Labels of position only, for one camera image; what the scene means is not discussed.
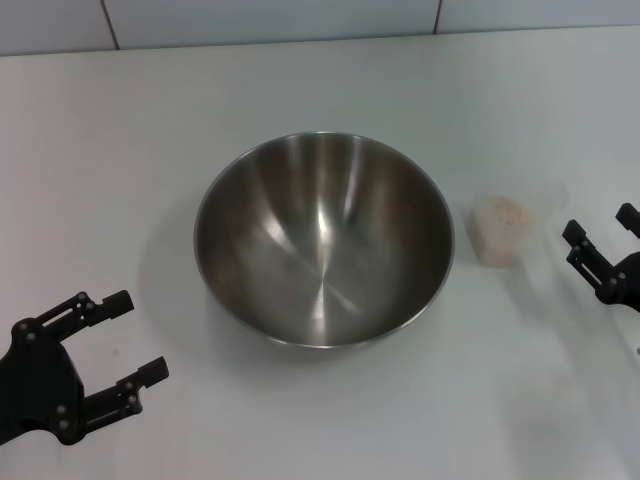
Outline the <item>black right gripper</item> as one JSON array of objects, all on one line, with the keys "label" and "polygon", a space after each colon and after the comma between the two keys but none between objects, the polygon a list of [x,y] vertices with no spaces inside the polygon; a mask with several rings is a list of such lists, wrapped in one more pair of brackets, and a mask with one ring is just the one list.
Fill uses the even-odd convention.
[{"label": "black right gripper", "polygon": [[[640,212],[632,204],[622,204],[615,218],[627,231],[640,235]],[[562,237],[571,247],[567,262],[594,289],[601,303],[623,305],[639,312],[639,252],[611,265],[575,219],[568,221]]]}]

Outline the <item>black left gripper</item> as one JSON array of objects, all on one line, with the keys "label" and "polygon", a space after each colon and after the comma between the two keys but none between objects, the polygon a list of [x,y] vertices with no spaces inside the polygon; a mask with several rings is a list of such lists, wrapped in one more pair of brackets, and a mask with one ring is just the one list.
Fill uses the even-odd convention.
[{"label": "black left gripper", "polygon": [[93,301],[81,291],[37,317],[16,323],[1,358],[1,442],[42,430],[64,445],[142,412],[139,391],[169,377],[159,357],[114,386],[84,398],[84,387],[60,342],[134,309],[126,290]]}]

